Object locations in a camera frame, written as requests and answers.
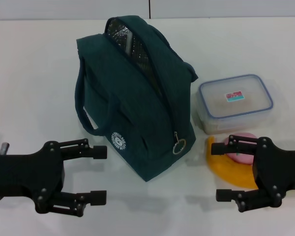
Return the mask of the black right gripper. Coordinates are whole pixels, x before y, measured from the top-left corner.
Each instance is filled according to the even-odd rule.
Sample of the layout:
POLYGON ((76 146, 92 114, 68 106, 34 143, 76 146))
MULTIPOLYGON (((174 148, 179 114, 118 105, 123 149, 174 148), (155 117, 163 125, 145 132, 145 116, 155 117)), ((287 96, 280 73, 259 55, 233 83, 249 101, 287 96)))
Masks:
POLYGON ((217 189, 218 202, 235 201, 239 212, 265 207, 278 208, 283 197, 295 190, 295 150, 283 150, 268 137, 230 135, 228 142, 213 143, 212 155, 240 153, 254 156, 253 174, 258 189, 217 189))

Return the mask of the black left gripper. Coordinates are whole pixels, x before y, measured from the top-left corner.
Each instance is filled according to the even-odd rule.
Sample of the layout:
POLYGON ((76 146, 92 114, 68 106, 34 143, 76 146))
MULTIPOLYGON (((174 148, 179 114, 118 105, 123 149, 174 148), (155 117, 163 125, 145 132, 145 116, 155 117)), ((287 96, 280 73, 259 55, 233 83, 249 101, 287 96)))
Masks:
POLYGON ((57 192, 64 179, 63 161, 78 158, 107 159, 107 147, 91 147, 84 138, 60 143, 49 141, 32 154, 0 155, 0 198, 28 197, 36 211, 43 214, 83 216, 88 204, 104 206, 106 190, 57 192))

